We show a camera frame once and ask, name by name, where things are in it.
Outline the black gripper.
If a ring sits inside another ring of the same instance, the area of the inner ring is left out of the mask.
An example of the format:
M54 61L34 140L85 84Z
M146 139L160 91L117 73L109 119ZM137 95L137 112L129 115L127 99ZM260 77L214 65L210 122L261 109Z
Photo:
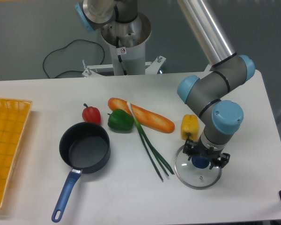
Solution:
M183 146L183 153L188 156L188 161L194 156L205 157L210 161L209 169L214 167L223 168L229 163L230 154L221 153L221 151L214 146L206 147L200 139L194 142L192 139L187 138Z

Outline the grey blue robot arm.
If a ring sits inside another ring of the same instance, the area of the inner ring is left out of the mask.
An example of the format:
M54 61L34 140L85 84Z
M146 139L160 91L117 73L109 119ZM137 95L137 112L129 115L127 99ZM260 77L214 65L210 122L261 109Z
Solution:
M230 158L223 148L244 116L238 104L222 97L251 79L255 65L248 56L236 53L206 1L180 0L178 4L211 65L210 74L204 78L191 75L177 89L182 101L205 124L198 141L187 138L184 153L196 167L202 166L203 159L210 168L223 168ZM75 9L86 30L99 29L111 45L115 75L145 72L144 54L131 62L120 51L140 46L151 33L147 18L138 12L137 1L85 0Z

